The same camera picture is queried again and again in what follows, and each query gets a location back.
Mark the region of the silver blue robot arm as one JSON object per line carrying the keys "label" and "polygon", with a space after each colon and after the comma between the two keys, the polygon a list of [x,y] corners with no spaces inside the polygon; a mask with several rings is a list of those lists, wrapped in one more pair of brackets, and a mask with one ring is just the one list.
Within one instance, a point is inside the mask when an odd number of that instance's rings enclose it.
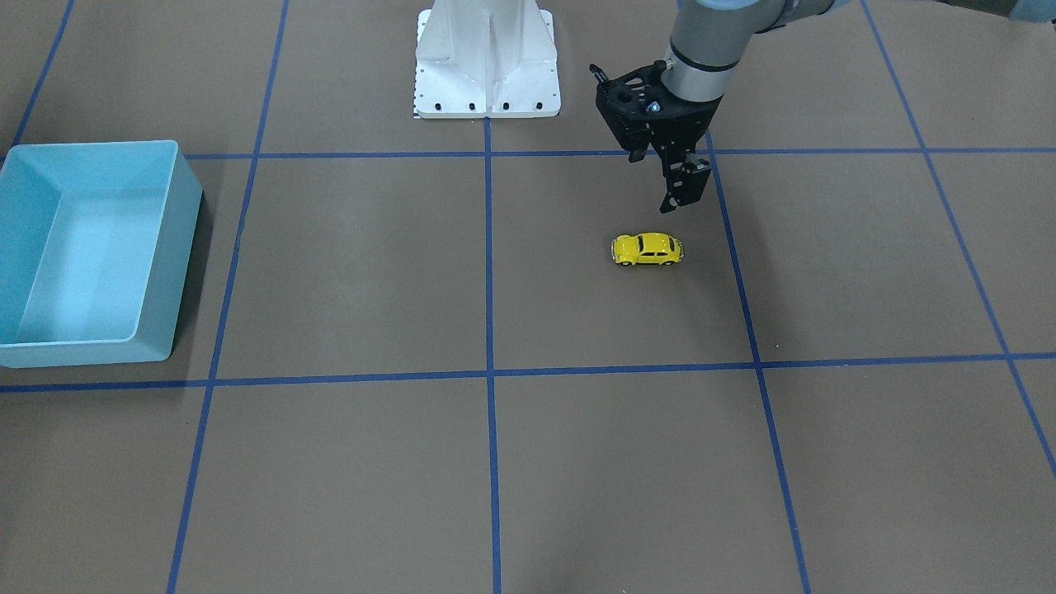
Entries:
{"label": "silver blue robot arm", "polygon": [[684,1],[665,57],[618,78],[591,64],[596,109],[631,163],[656,152],[660,214],[695,204],[713,167],[698,152],[755,34],[833,11],[841,1]]}

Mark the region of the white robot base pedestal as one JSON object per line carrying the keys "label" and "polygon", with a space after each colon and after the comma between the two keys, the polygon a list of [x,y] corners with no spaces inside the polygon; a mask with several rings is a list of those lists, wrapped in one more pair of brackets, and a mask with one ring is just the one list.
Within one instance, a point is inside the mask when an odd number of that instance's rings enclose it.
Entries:
{"label": "white robot base pedestal", "polygon": [[418,118],[559,115],[554,16],[538,2],[435,1],[416,22]]}

